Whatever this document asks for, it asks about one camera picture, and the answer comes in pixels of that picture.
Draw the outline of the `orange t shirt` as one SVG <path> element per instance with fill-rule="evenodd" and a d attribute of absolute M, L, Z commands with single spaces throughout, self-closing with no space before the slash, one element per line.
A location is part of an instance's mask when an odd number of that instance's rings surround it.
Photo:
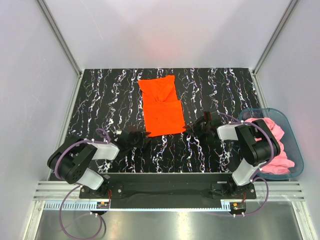
<path fill-rule="evenodd" d="M 142 92 L 143 117 L 149 137 L 180 134 L 185 131 L 181 101 L 177 97 L 175 76 L 138 81 Z"/>

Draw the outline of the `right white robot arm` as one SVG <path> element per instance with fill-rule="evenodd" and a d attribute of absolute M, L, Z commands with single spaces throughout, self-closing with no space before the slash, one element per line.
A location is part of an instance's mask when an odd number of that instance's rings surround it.
<path fill-rule="evenodd" d="M 203 116 L 185 125 L 184 132 L 201 138 L 211 134 L 220 141 L 237 141 L 242 160 L 225 184 L 211 192 L 232 198 L 242 197 L 257 173 L 281 153 L 276 137 L 262 118 L 240 121 L 226 113 L 205 111 Z"/>

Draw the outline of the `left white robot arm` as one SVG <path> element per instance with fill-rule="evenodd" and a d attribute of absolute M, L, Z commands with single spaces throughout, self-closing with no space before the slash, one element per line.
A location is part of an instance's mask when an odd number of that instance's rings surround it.
<path fill-rule="evenodd" d="M 95 131 L 102 141 L 72 136 L 67 139 L 48 159 L 47 166 L 55 177 L 89 189 L 96 198 L 112 195 L 109 178 L 89 168 L 93 160 L 120 160 L 132 149 L 143 149 L 150 141 L 151 132 L 125 128 L 117 131 L 114 137 L 102 128 Z"/>

